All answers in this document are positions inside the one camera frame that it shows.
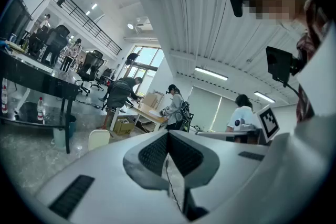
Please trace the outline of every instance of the white chair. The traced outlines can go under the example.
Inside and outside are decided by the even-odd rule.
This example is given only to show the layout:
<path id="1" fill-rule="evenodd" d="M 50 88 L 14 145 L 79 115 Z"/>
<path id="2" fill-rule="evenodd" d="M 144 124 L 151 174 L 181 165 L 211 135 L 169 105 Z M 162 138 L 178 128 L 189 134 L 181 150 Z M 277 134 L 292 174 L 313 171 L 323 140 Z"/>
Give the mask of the white chair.
<path id="1" fill-rule="evenodd" d="M 108 130 L 93 130 L 89 136 L 89 150 L 109 144 L 110 132 Z"/>

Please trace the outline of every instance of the fluorescent light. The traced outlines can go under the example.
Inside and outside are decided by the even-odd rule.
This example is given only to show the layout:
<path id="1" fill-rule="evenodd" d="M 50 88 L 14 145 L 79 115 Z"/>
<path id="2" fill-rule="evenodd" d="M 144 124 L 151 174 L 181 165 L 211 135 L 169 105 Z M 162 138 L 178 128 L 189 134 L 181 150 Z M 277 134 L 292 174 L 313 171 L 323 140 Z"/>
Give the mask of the fluorescent light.
<path id="1" fill-rule="evenodd" d="M 270 103 L 275 103 L 275 100 L 271 99 L 270 97 L 268 97 L 268 96 L 266 96 L 266 95 L 264 95 L 264 94 L 262 94 L 260 92 L 254 92 L 254 94 L 257 95 L 257 96 L 259 96 L 259 97 L 261 97 L 261 98 L 263 98 L 263 99 L 265 99 L 265 100 L 267 100 Z"/>
<path id="2" fill-rule="evenodd" d="M 202 73 L 205 73 L 205 74 L 207 74 L 207 75 L 210 75 L 210 76 L 213 76 L 213 77 L 222 79 L 222 80 L 227 80 L 227 79 L 228 79 L 228 77 L 226 77 L 226 76 L 217 74 L 217 73 L 215 73 L 215 72 L 208 71 L 208 70 L 203 69 L 203 68 L 200 68 L 200 67 L 196 67 L 195 70 L 196 70 L 196 71 L 199 71 L 199 72 L 202 72 Z"/>

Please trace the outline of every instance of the trash bin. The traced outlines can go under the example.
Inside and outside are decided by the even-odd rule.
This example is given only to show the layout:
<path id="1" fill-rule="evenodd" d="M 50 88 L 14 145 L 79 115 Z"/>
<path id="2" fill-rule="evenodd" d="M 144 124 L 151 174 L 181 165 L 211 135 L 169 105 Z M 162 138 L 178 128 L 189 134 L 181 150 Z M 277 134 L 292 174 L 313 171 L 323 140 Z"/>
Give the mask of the trash bin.
<path id="1" fill-rule="evenodd" d="M 53 128 L 54 133 L 54 144 L 57 148 L 65 147 L 65 130 L 64 128 Z M 70 123 L 69 123 L 69 138 L 72 138 L 74 132 L 76 131 L 76 117 L 70 115 Z"/>
<path id="2" fill-rule="evenodd" d="M 73 115 L 70 115 L 69 138 L 72 138 L 75 131 L 76 131 L 76 117 Z"/>

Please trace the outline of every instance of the red plaid shirt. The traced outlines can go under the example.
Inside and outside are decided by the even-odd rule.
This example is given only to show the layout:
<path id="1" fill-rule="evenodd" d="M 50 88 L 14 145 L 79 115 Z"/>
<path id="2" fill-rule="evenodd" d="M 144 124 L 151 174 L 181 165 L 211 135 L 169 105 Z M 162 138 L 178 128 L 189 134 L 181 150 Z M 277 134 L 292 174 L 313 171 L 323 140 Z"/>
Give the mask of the red plaid shirt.
<path id="1" fill-rule="evenodd" d="M 296 47 L 307 63 L 321 44 L 328 26 L 328 19 L 319 5 L 319 0 L 307 0 L 304 5 L 304 11 L 306 13 L 307 30 Z M 313 108 L 301 86 L 299 86 L 299 97 L 296 108 L 297 122 L 308 120 L 314 116 Z"/>

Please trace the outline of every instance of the black railing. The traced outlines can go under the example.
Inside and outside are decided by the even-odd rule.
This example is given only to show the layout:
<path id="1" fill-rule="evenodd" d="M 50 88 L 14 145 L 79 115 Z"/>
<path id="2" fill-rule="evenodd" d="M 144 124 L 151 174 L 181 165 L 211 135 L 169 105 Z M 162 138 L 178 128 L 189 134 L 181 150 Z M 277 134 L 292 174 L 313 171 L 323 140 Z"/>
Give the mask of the black railing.
<path id="1" fill-rule="evenodd" d="M 96 23 L 90 19 L 75 2 L 72 0 L 64 0 L 61 4 L 61 8 L 80 23 L 85 30 L 102 42 L 111 52 L 118 55 L 121 48 L 98 25 L 96 25 Z"/>

